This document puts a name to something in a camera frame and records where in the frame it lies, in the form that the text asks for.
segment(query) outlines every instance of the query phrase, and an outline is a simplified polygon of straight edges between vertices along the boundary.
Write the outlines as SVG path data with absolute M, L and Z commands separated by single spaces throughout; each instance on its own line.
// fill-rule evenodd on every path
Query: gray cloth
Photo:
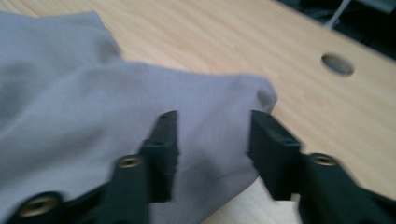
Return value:
M 105 183 L 171 110 L 174 197 L 151 205 L 152 223 L 199 223 L 257 178 L 246 150 L 250 110 L 276 102 L 265 78 L 127 63 L 96 13 L 1 12 L 0 43 L 0 222 L 38 192 L 70 200 Z

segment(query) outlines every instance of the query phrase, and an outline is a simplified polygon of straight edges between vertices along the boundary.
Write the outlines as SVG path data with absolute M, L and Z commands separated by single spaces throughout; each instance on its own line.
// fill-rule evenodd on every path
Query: round hole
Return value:
M 58 205 L 59 200 L 54 197 L 36 198 L 25 204 L 20 210 L 21 217 L 34 217 L 47 213 Z
M 135 167 L 139 165 L 141 161 L 138 158 L 131 157 L 131 158 L 126 158 L 122 161 L 120 161 L 120 168 L 130 168 L 130 167 Z
M 325 53 L 321 57 L 321 60 L 327 68 L 341 77 L 350 77 L 355 72 L 353 64 L 340 55 Z
M 334 166 L 336 164 L 336 162 L 332 158 L 325 156 L 315 156 L 313 158 L 313 161 L 319 165 Z

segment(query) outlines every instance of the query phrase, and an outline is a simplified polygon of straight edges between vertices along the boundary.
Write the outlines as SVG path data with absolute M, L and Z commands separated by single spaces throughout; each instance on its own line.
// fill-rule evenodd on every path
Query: black plastic part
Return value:
M 64 204 L 62 195 L 52 191 L 43 192 L 21 203 L 7 224 L 62 224 L 61 217 L 63 215 Z
M 125 160 L 135 164 L 122 167 Z M 143 157 L 126 156 L 119 159 L 111 181 L 102 194 L 97 224 L 143 224 L 149 223 L 148 167 Z
M 138 155 L 116 161 L 108 183 L 66 203 L 58 192 L 39 193 L 21 203 L 7 224 L 148 224 L 149 203 L 171 199 L 177 156 L 177 112 L 172 111 L 158 118 Z M 47 206 L 47 212 L 21 215 L 26 204 L 42 198 L 51 206 L 33 203 L 29 209 Z
M 177 168 L 177 112 L 161 115 L 140 150 L 148 160 L 150 202 L 169 201 Z
M 301 143 L 271 115 L 252 111 L 248 155 L 274 200 L 297 192 Z
M 320 164 L 315 158 L 328 158 L 333 162 Z M 390 223 L 381 208 L 354 183 L 335 158 L 314 153 L 304 156 L 304 164 L 299 205 L 303 223 Z
M 396 202 L 357 186 L 325 154 L 303 155 L 298 141 L 272 116 L 253 111 L 248 155 L 275 200 L 300 194 L 304 224 L 396 223 Z

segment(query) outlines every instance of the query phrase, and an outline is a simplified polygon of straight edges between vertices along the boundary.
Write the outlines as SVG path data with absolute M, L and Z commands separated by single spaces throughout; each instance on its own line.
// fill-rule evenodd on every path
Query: table surface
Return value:
M 271 0 L 0 0 L 35 17 L 97 11 L 125 60 L 208 74 L 262 74 L 279 96 L 273 114 L 304 152 L 339 158 L 363 187 L 396 198 L 396 63 Z M 349 59 L 350 77 L 320 60 Z M 260 181 L 209 223 L 298 223 L 295 203 L 274 203 Z

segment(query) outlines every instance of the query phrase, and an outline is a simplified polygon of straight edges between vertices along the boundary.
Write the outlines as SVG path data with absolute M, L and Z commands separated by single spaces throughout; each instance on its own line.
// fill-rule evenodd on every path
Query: wood grain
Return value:
M 270 0 L 0 0 L 34 17 L 95 10 L 125 60 L 208 74 L 268 77 L 273 114 L 305 152 L 341 159 L 357 182 L 396 198 L 396 63 Z M 355 66 L 339 77 L 320 61 L 335 52 Z M 273 203 L 258 181 L 209 223 L 298 223 L 293 203 Z

